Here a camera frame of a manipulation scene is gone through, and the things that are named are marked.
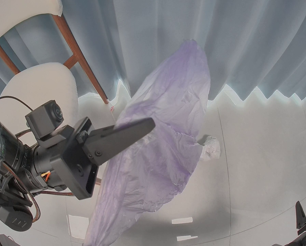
curtain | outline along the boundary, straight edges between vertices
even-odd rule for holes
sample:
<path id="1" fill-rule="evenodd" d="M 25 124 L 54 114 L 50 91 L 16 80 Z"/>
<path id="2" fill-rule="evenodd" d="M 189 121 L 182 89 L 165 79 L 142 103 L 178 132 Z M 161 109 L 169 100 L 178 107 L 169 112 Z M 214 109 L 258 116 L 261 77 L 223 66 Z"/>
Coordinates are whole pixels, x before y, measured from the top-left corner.
<path id="1" fill-rule="evenodd" d="M 258 86 L 306 97 L 306 0 L 62 0 L 63 14 L 95 76 L 112 100 L 121 79 L 133 95 L 184 39 L 208 58 L 209 99 L 225 84 L 242 99 Z M 63 63 L 71 51 L 50 15 L 18 24 L 0 38 L 20 70 Z M 95 92 L 77 64 L 79 96 Z M 0 60 L 0 93 L 13 74 Z"/>

chair seat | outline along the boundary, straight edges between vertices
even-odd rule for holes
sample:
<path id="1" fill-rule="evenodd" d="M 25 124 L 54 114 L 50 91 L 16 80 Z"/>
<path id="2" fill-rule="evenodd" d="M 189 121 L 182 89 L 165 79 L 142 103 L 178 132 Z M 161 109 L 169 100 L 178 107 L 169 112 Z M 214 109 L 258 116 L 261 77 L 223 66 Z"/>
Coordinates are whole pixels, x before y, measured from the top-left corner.
<path id="1" fill-rule="evenodd" d="M 19 98 L 32 109 L 49 100 L 56 100 L 64 117 L 61 126 L 74 126 L 78 120 L 76 81 L 70 70 L 61 63 L 40 64 L 20 72 L 8 82 L 1 93 L 1 96 L 6 95 Z M 14 99 L 0 100 L 0 121 L 13 134 L 28 129 L 25 115 L 29 112 L 27 107 Z M 27 133 L 20 139 L 29 146 L 36 143 L 32 133 Z"/>

chair leg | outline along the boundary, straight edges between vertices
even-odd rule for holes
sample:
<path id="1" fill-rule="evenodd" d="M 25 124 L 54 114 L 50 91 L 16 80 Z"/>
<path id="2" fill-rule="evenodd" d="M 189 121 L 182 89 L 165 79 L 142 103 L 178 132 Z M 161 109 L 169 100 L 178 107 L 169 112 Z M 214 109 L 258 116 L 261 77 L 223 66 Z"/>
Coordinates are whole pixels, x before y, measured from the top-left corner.
<path id="1" fill-rule="evenodd" d="M 95 75 L 93 74 L 93 71 L 91 70 L 89 64 L 87 63 L 87 60 L 85 59 L 84 55 L 82 54 L 82 51 L 76 42 L 71 30 L 69 29 L 69 26 L 67 22 L 65 21 L 64 16 L 58 16 L 58 15 L 52 15 L 54 21 L 57 24 L 57 27 L 61 31 L 61 34 L 63 35 L 65 41 L 68 43 L 71 51 L 73 52 L 73 55 L 77 57 L 77 60 L 82 67 L 83 71 L 85 71 L 86 75 L 88 76 L 90 82 L 93 84 L 94 88 L 96 89 L 97 93 L 100 95 L 102 100 L 105 104 L 109 103 L 109 100 L 107 99 L 101 85 L 99 84 L 98 80 L 96 79 Z"/>
<path id="2" fill-rule="evenodd" d="M 16 65 L 13 63 L 13 61 L 9 58 L 9 56 L 3 50 L 1 45 L 0 45 L 0 57 L 15 75 L 20 72 L 19 69 L 16 67 Z"/>

purple plastic bag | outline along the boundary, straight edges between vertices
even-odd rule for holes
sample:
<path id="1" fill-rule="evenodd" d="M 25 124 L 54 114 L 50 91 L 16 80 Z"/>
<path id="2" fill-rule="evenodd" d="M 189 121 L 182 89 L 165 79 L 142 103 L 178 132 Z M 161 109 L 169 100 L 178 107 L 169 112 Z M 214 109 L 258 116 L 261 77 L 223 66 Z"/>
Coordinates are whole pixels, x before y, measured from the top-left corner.
<path id="1" fill-rule="evenodd" d="M 194 40 L 147 76 L 116 127 L 145 117 L 156 127 L 109 160 L 85 246 L 112 244 L 143 212 L 157 211 L 184 190 L 202 153 L 195 137 L 209 89 L 207 58 Z"/>

robotic arm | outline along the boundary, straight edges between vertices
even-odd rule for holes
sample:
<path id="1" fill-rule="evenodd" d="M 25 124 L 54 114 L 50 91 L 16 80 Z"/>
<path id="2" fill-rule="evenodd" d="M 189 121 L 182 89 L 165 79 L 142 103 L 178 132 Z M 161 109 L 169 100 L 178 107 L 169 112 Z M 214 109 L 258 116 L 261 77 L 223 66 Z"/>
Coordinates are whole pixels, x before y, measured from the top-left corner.
<path id="1" fill-rule="evenodd" d="M 85 117 L 73 127 L 65 125 L 54 100 L 26 116 L 37 145 L 29 147 L 0 123 L 0 220 L 16 231 L 28 230 L 33 218 L 28 207 L 33 198 L 47 190 L 69 188 L 77 199 L 93 195 L 98 167 L 154 129 L 152 118 L 145 118 L 114 129 L 93 130 Z"/>

